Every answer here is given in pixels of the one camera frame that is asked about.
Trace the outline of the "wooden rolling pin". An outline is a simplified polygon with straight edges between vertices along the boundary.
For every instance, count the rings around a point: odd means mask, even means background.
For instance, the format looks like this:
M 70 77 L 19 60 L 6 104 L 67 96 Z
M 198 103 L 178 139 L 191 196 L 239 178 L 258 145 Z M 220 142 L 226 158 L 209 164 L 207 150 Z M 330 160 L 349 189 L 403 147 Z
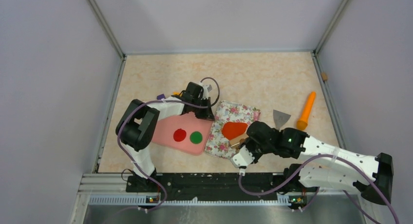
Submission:
M 248 138 L 248 135 L 247 135 L 247 134 L 242 134 L 242 135 L 240 135 L 240 136 L 237 136 L 237 137 L 234 138 L 234 139 L 231 139 L 231 140 L 229 141 L 229 146 L 230 146 L 230 148 L 235 149 L 235 150 L 239 149 L 239 148 L 240 148 L 240 145 L 241 145 L 247 138 Z

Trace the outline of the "orange-red dough piece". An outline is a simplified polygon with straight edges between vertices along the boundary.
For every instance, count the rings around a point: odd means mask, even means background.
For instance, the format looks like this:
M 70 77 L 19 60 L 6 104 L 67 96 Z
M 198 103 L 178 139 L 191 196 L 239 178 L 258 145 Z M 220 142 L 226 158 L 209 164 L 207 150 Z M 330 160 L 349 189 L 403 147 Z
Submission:
M 227 122 L 222 127 L 222 135 L 228 139 L 234 139 L 237 136 L 244 134 L 247 130 L 248 124 L 241 122 Z

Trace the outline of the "pink plastic tray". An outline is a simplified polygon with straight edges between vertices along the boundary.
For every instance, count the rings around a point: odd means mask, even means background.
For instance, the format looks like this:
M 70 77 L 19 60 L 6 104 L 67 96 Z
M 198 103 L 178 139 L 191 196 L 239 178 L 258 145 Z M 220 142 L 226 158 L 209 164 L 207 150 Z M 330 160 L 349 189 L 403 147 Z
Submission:
M 204 152 L 212 121 L 202 120 L 190 112 L 159 120 L 152 142 L 191 155 Z

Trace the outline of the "floral patterned tray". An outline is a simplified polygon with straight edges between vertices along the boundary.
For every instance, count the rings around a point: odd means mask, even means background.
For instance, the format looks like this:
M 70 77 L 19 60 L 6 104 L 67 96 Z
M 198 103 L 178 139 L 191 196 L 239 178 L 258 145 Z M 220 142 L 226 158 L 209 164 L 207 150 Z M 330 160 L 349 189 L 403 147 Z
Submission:
M 258 121 L 261 110 L 244 104 L 222 100 L 219 102 L 215 121 L 207 136 L 205 153 L 230 159 L 236 150 L 230 141 L 246 133 L 247 128 Z

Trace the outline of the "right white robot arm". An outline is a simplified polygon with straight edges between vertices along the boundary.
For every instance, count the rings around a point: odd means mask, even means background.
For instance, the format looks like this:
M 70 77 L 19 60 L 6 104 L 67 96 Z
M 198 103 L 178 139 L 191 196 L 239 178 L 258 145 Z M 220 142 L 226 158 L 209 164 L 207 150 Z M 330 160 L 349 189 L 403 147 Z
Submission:
M 234 167 L 244 175 L 245 169 L 265 154 L 294 158 L 302 162 L 292 165 L 292 173 L 282 183 L 292 190 L 302 187 L 325 187 L 359 192 L 365 200 L 391 204 L 393 158 L 386 153 L 363 155 L 329 145 L 294 128 L 277 130 L 255 121 L 246 131 L 247 138 L 231 158 Z

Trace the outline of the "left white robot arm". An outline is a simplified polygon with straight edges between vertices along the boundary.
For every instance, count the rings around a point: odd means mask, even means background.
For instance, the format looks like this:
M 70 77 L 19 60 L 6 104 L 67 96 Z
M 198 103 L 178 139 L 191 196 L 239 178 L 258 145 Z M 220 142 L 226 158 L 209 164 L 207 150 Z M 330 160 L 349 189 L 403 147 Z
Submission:
M 212 105 L 208 85 L 202 82 L 190 82 L 183 91 L 167 98 L 131 101 L 116 126 L 115 134 L 118 146 L 133 164 L 133 175 L 138 178 L 137 184 L 142 190 L 148 192 L 156 186 L 156 169 L 148 146 L 157 122 L 190 112 L 198 119 L 212 121 L 215 119 Z

